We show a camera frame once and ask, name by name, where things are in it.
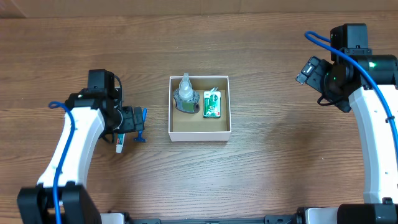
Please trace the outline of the teal toothpaste tube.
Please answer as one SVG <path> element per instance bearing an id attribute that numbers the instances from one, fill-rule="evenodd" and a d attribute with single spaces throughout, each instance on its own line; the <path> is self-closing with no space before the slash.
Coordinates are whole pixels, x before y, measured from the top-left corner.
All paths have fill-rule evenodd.
<path id="1" fill-rule="evenodd" d="M 118 154 L 123 152 L 124 140 L 125 140 L 125 134 L 118 134 L 118 139 L 116 144 L 116 152 Z"/>

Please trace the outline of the clear pump soap bottle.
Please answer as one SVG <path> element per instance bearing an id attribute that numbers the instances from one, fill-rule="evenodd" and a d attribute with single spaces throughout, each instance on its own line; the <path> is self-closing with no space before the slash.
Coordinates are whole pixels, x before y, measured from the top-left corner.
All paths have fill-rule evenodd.
<path id="1" fill-rule="evenodd" d="M 183 113 L 195 114 L 200 110 L 200 94 L 192 88 L 189 74 L 184 73 L 179 86 L 174 90 L 175 107 Z"/>

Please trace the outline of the green soap pack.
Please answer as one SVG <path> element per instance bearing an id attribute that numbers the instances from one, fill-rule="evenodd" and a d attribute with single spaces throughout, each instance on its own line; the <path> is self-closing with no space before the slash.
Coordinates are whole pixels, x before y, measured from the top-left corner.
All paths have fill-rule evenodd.
<path id="1" fill-rule="evenodd" d="M 221 92 L 217 87 L 203 93 L 203 117 L 221 118 Z"/>

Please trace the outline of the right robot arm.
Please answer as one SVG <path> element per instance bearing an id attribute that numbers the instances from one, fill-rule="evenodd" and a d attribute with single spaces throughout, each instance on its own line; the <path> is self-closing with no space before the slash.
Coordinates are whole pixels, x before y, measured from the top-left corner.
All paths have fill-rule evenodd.
<path id="1" fill-rule="evenodd" d="M 397 151 L 390 122 L 397 119 L 396 58 L 355 55 L 389 105 L 385 109 L 359 71 L 343 62 L 331 64 L 311 57 L 297 76 L 322 94 L 328 104 L 355 115 L 364 160 L 364 202 L 339 207 L 301 207 L 292 223 L 397 223 Z"/>

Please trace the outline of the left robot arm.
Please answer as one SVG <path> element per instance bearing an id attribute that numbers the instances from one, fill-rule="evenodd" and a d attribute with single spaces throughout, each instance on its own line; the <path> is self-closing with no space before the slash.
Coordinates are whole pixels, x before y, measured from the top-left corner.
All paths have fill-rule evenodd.
<path id="1" fill-rule="evenodd" d="M 142 133 L 147 110 L 122 106 L 120 88 L 82 89 L 64 102 L 62 135 L 36 186 L 21 188 L 17 205 L 23 223 L 131 223 L 126 212 L 100 213 L 86 190 L 96 143 L 108 134 Z"/>

